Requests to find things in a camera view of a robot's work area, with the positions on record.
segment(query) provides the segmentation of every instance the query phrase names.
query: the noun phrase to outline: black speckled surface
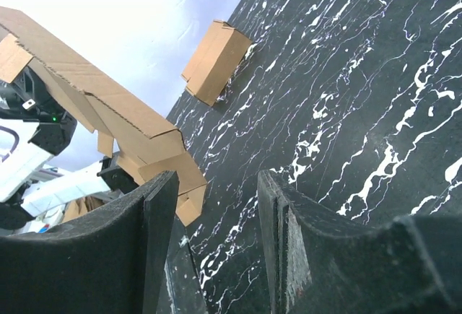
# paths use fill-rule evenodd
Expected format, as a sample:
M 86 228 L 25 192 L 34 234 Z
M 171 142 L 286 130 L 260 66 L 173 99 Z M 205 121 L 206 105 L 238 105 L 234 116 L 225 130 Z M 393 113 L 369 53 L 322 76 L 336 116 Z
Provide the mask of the black speckled surface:
M 461 0 L 242 0 L 222 99 L 169 115 L 209 180 L 188 227 L 210 313 L 269 313 L 256 176 L 376 226 L 460 213 Z

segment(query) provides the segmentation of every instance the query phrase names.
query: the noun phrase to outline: white plastic panel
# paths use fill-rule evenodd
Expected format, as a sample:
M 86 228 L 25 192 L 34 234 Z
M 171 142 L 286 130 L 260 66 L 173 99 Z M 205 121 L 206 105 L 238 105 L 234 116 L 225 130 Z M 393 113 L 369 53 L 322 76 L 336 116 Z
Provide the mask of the white plastic panel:
M 110 191 L 105 181 L 97 176 L 100 171 L 101 162 L 96 162 L 69 175 L 34 184 L 24 192 L 22 208 L 36 217 L 81 197 Z
M 37 169 L 40 169 L 52 157 L 52 154 L 35 144 L 18 145 L 8 159 L 0 163 L 0 201 L 7 201 Z

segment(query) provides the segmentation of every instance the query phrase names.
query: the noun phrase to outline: cardboard sheet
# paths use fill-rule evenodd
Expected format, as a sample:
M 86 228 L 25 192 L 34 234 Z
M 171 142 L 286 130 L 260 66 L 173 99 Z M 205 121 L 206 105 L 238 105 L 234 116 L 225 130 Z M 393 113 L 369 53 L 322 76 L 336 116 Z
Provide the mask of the cardboard sheet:
M 139 168 L 139 174 L 145 181 L 164 171 L 177 171 L 180 179 L 178 191 L 180 195 L 206 184 L 204 175 L 189 153 L 183 153 Z
M 61 223 L 81 217 L 89 211 L 101 207 L 103 204 L 104 203 L 101 200 L 95 199 L 91 196 L 71 201 L 66 207 L 66 211 L 64 212 L 64 217 Z
M 106 157 L 113 157 L 114 138 L 104 132 L 98 131 L 98 151 Z
M 180 209 L 187 215 L 180 218 L 192 222 L 200 215 L 204 197 L 198 195 L 206 180 L 173 124 L 21 11 L 0 7 L 0 40 L 0 79 L 12 82 L 28 65 L 57 103 L 90 132 L 98 130 L 101 153 L 112 157 L 116 140 L 117 163 L 139 185 L 162 171 L 177 171 L 183 204 L 195 207 Z
M 197 46 L 197 49 L 194 53 L 193 58 L 188 62 L 186 68 L 183 70 L 181 76 L 189 82 L 191 77 L 196 72 L 199 64 L 204 59 L 205 55 L 210 49 L 210 46 L 214 42 L 216 36 L 219 34 L 219 30 L 222 28 L 223 22 L 217 20 L 210 25 L 209 29 L 207 30 L 205 36 L 203 37 L 202 41 Z
M 202 213 L 206 185 L 196 188 L 178 197 L 176 214 L 183 225 L 188 226 Z
M 32 58 L 17 44 L 15 36 L 8 34 L 0 42 L 0 79 L 6 83 L 13 82 Z

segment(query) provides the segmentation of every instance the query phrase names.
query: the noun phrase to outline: black cable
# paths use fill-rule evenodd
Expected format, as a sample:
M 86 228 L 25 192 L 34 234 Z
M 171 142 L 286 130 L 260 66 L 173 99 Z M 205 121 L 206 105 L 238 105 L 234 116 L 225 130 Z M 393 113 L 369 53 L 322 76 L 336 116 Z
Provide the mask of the black cable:
M 5 161 L 6 159 L 9 158 L 9 156 L 10 156 L 10 154 L 12 152 L 15 151 L 17 145 L 19 144 L 19 135 L 17 134 L 17 132 L 15 130 L 11 130 L 10 128 L 6 128 L 4 126 L 0 126 L 0 131 L 5 131 L 5 132 L 7 132 L 8 134 L 10 134 L 10 135 L 12 135 L 14 137 L 14 142 L 13 142 L 12 148 L 9 150 L 8 153 L 1 156 L 1 161 L 3 162 L 3 161 Z

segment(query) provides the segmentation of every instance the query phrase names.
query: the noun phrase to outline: corrugated cardboard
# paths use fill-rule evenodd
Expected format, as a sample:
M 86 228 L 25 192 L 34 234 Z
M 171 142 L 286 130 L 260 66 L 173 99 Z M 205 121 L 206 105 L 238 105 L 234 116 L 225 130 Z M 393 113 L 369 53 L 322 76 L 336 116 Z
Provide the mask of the corrugated cardboard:
M 188 226 L 202 213 L 206 186 L 201 186 L 178 197 L 176 214 Z
M 173 124 L 26 14 L 0 7 L 0 41 L 0 79 L 11 83 L 28 65 L 64 109 L 90 132 L 98 130 L 100 152 L 111 157 L 118 142 L 118 164 L 139 185 L 164 168 L 178 171 L 184 191 L 205 186 Z M 185 221 L 198 216 L 187 215 Z
M 214 20 L 181 74 L 186 91 L 213 106 L 251 44 L 234 27 Z
M 103 204 L 104 203 L 101 200 L 95 199 L 91 196 L 71 201 L 66 207 L 66 211 L 64 212 L 64 217 L 61 223 L 81 217 L 89 211 L 101 207 Z

